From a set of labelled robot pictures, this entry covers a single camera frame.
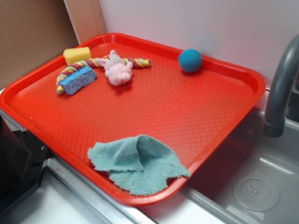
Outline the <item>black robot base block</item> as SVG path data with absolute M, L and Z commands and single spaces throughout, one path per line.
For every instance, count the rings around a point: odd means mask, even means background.
M 49 147 L 29 130 L 12 131 L 0 119 L 0 213 L 37 190 Z

